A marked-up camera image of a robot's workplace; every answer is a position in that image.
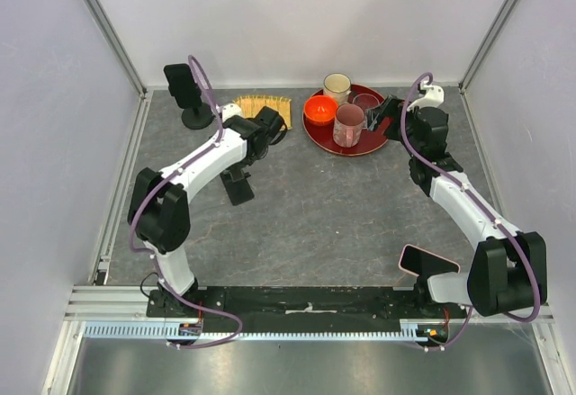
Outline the black folding phone stand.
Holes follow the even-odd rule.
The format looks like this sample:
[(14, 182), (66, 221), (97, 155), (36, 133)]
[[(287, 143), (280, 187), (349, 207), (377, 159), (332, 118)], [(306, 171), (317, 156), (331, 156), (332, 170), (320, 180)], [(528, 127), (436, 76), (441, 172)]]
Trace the black folding phone stand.
[(249, 202), (255, 197), (248, 182), (250, 174), (243, 168), (242, 164), (237, 163), (220, 173), (220, 179), (233, 206)]

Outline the black round-base phone stand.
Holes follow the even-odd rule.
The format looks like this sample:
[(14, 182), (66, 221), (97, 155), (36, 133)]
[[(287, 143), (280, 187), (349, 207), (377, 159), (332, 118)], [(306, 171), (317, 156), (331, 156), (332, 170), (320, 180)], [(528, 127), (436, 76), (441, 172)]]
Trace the black round-base phone stand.
[(202, 91), (196, 83), (173, 83), (168, 90), (182, 110), (181, 121), (187, 129), (201, 130), (212, 123), (214, 114), (210, 105), (203, 101)]

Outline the black smartphone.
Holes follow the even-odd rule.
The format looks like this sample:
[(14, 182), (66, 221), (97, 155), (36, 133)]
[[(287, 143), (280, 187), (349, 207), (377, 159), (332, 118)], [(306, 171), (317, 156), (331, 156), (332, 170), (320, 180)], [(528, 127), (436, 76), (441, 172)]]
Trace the black smartphone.
[(202, 104), (202, 94), (187, 64), (165, 65), (163, 72), (168, 91), (181, 109), (192, 109)]

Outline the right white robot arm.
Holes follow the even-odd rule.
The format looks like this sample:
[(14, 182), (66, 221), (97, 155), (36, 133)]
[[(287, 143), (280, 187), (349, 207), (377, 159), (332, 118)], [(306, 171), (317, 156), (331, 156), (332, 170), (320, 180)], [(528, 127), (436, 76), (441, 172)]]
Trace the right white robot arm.
[(458, 303), (483, 316), (513, 319), (519, 310), (531, 309), (527, 319), (532, 320), (547, 299), (545, 241), (504, 220), (473, 188), (446, 149), (448, 115), (439, 109), (441, 103), (424, 96), (405, 111), (403, 101), (391, 95), (366, 113), (369, 131), (389, 122), (383, 134), (409, 152), (412, 181), (448, 213), (474, 250), (466, 273), (421, 255), (415, 272), (423, 288), (412, 294), (413, 309), (429, 318), (445, 303)]

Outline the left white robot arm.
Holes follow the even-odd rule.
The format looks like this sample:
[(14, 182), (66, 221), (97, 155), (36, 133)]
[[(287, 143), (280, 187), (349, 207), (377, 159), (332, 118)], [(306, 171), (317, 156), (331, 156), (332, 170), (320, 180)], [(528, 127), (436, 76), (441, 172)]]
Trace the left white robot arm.
[(270, 107), (254, 118), (233, 114), (188, 156), (159, 171), (146, 167), (138, 173), (128, 213), (130, 245), (136, 238), (143, 242), (141, 251), (149, 254), (160, 285), (169, 291), (166, 306), (178, 317), (190, 316), (198, 303), (196, 278), (184, 248), (191, 228), (190, 203), (217, 177), (232, 205), (252, 200), (245, 168), (265, 157), (286, 132), (284, 119)]

